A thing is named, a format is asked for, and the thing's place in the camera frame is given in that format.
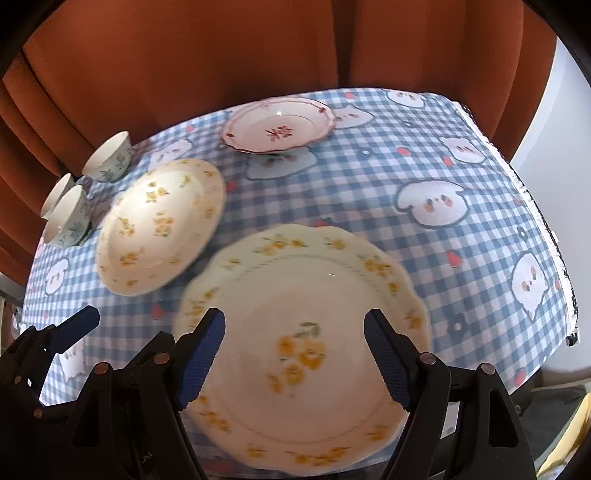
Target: screw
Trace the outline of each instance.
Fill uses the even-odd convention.
[[[482,368],[482,371],[487,375],[494,375],[496,371],[495,367],[493,367],[491,364],[482,364],[480,368]]]
[[[437,357],[430,352],[421,353],[420,359],[425,365],[433,365],[437,361]]]
[[[107,362],[101,362],[95,366],[95,374],[103,375],[103,374],[107,373],[108,369],[109,369],[109,364]]]
[[[160,352],[154,355],[154,363],[156,365],[164,365],[166,362],[170,360],[170,355],[166,352]]]

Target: round plate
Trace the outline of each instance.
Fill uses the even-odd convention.
[[[125,296],[166,285],[207,245],[225,198],[222,175],[203,160],[176,160],[143,175],[105,218],[96,249],[100,279]]]
[[[242,152],[280,152],[324,138],[335,123],[332,110],[316,100],[271,98],[234,112],[221,137],[226,145]]]
[[[187,287],[175,338],[209,307],[226,333],[195,423],[254,468],[318,475],[391,443],[407,415],[392,401],[363,335],[368,310],[430,350],[430,322],[408,276],[336,227],[280,225],[220,251]]]

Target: orange curtain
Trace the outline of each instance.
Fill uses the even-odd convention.
[[[268,96],[441,93],[511,158],[554,44],[521,0],[67,0],[0,82],[0,271],[26,282],[46,194],[113,133]]]

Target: white wall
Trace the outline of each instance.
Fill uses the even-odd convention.
[[[563,343],[550,357],[542,367],[544,383],[591,377],[591,87],[560,42],[511,165],[558,237],[579,306],[580,342]]]

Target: tablecloth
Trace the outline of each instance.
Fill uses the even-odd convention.
[[[79,246],[41,242],[22,321],[60,323],[85,304],[100,326],[60,355],[41,400],[76,398],[100,361],[124,366],[161,330],[170,331],[184,286],[221,248],[278,223],[336,225],[388,252],[409,272],[431,315],[434,352],[446,363],[496,366],[509,391],[531,376],[574,328],[566,270],[532,198],[458,103],[431,93],[375,88],[305,93],[329,105],[336,129],[281,155],[238,153],[220,141],[235,108],[203,115],[134,147],[114,183],[79,180],[93,229]],[[213,163],[226,181],[220,225],[199,259],[165,287],[138,297],[111,293],[95,271],[102,218],[139,176],[180,157]],[[282,476],[234,462],[186,420],[204,466],[222,475]],[[355,465],[385,460],[392,446]]]

